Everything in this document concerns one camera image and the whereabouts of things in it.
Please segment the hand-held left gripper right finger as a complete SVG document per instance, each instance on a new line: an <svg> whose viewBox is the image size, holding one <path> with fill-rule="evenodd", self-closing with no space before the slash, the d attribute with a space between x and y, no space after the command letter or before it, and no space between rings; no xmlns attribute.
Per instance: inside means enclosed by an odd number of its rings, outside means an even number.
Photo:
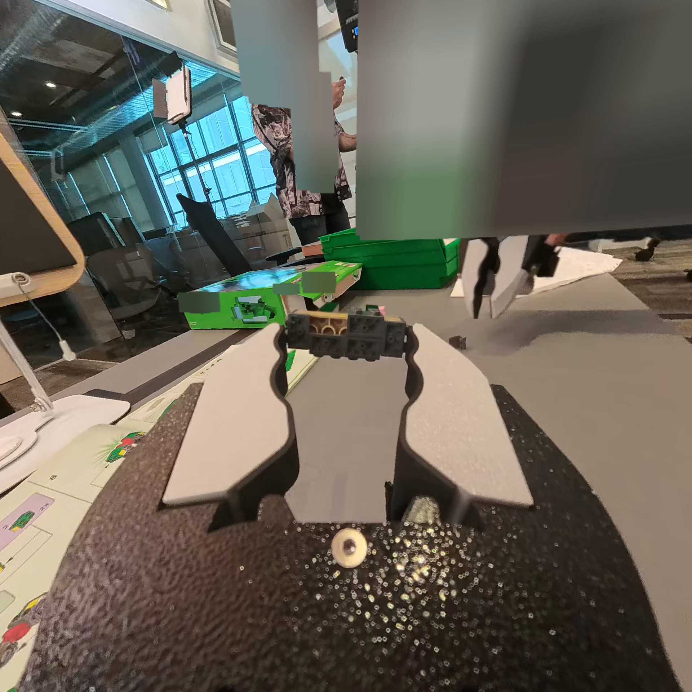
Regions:
<svg viewBox="0 0 692 692"><path fill-rule="evenodd" d="M444 524L462 524L473 506L527 509L531 490L487 377L461 351L420 323L407 329L408 373L386 514L406 521L430 498Z"/></svg>

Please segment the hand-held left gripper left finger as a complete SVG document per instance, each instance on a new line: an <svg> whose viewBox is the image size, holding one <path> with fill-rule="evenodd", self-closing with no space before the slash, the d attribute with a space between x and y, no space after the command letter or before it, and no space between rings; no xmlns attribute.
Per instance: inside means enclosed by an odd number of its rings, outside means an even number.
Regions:
<svg viewBox="0 0 692 692"><path fill-rule="evenodd" d="M222 502L255 520L266 496L298 478L295 422L286 401L287 340L271 324L225 354L205 377L162 496L167 507Z"/></svg>

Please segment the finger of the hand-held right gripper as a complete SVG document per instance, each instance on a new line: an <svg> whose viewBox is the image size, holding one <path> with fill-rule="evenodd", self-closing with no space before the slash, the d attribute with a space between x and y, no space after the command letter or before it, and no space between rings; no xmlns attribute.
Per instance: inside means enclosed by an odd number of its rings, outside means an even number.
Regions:
<svg viewBox="0 0 692 692"><path fill-rule="evenodd" d="M500 240L480 238L468 242L462 267L462 288L470 316L478 319L485 297L495 289L500 268Z"/></svg>
<svg viewBox="0 0 692 692"><path fill-rule="evenodd" d="M499 242L499 268L491 293L491 318L498 319L514 301L536 264L536 237L511 236Z"/></svg>

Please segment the black and tan brick assembly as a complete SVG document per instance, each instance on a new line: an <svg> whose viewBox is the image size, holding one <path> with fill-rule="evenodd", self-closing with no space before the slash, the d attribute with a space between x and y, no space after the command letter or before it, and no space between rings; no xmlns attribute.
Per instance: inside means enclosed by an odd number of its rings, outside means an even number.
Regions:
<svg viewBox="0 0 692 692"><path fill-rule="evenodd" d="M333 359L400 359L407 350L409 327L380 311L353 314L297 310L286 319L287 346Z"/></svg>

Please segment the grey desk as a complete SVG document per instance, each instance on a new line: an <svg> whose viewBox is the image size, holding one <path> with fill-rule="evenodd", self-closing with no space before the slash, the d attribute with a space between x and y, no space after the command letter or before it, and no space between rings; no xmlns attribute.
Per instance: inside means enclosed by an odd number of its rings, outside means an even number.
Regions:
<svg viewBox="0 0 692 692"><path fill-rule="evenodd" d="M691 345L610 275L473 320L449 289L352 293L447 339L561 449L623 535L670 662L691 690ZM299 521L385 520L405 364L322 360L290 394Z"/></svg>

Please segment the folded white paper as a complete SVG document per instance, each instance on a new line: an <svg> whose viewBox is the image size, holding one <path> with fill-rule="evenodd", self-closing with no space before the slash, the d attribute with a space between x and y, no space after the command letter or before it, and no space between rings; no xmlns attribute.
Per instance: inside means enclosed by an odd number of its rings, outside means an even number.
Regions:
<svg viewBox="0 0 692 692"><path fill-rule="evenodd" d="M604 253L562 247L558 249L558 266L551 278L534 278L533 287L525 284L516 296L523 300L528 296L567 286L592 276L609 274L622 263L621 259Z"/></svg>

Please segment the green plastic crate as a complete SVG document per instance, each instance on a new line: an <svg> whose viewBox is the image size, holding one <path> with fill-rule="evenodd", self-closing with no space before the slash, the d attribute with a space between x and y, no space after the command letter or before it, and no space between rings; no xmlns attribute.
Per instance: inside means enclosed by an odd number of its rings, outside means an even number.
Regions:
<svg viewBox="0 0 692 692"><path fill-rule="evenodd" d="M459 239L365 240L356 229L321 237L325 260L361 265L355 290L431 290L460 269Z"/></svg>

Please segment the green cardboard box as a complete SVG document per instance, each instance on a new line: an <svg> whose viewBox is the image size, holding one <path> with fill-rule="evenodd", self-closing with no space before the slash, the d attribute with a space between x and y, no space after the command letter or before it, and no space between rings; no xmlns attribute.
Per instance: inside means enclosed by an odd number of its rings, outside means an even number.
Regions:
<svg viewBox="0 0 692 692"><path fill-rule="evenodd" d="M179 293L178 308L191 329L257 329L285 324L296 310L321 310L360 279L362 264L327 261L246 272Z"/></svg>

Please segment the white tablet stand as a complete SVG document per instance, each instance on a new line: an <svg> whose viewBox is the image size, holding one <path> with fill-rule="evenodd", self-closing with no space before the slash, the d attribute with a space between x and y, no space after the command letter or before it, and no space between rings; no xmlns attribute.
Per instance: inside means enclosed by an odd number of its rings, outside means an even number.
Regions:
<svg viewBox="0 0 692 692"><path fill-rule="evenodd" d="M1 494L5 494L79 434L121 419L131 406L120 399L87 394L52 402L4 325L1 344L33 396L29 412L1 425Z"/></svg>

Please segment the green instruction booklet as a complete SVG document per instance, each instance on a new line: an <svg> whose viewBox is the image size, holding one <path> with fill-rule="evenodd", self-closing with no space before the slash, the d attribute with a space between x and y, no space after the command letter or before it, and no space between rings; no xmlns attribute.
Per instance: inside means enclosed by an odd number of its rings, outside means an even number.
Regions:
<svg viewBox="0 0 692 692"><path fill-rule="evenodd" d="M144 428L88 428L1 500L2 691L327 687L333 529L296 527L286 494L255 520L162 503L203 383Z"/></svg>

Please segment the grey mesh office chair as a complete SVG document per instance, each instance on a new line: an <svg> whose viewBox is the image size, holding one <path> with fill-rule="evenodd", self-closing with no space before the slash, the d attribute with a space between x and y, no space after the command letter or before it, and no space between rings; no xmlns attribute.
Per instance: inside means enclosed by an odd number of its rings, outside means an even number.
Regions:
<svg viewBox="0 0 692 692"><path fill-rule="evenodd" d="M177 298L158 272L151 249L143 243L94 253L86 261L86 270L126 341L135 338L137 326L161 297Z"/></svg>

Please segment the black light panel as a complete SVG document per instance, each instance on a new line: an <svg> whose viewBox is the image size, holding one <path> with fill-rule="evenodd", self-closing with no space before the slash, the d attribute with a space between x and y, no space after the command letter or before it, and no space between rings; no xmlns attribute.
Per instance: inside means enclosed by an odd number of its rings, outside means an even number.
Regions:
<svg viewBox="0 0 692 692"><path fill-rule="evenodd" d="M358 53L359 2L337 0L335 3L345 48L348 53Z"/></svg>

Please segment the wood framed black screen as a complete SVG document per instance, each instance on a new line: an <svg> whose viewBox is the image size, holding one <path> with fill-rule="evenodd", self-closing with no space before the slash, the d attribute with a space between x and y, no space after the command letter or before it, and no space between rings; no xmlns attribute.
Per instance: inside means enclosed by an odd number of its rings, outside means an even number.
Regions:
<svg viewBox="0 0 692 692"><path fill-rule="evenodd" d="M1 126L1 306L72 288L85 269L67 228L11 128Z"/></svg>

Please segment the white light panel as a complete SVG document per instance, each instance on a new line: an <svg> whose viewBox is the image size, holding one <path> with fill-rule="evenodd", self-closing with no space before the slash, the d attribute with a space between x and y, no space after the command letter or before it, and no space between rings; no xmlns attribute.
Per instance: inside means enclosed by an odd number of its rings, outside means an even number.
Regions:
<svg viewBox="0 0 692 692"><path fill-rule="evenodd" d="M167 80L153 79L153 117L177 125L192 113L192 78L189 68L182 65Z"/></svg>

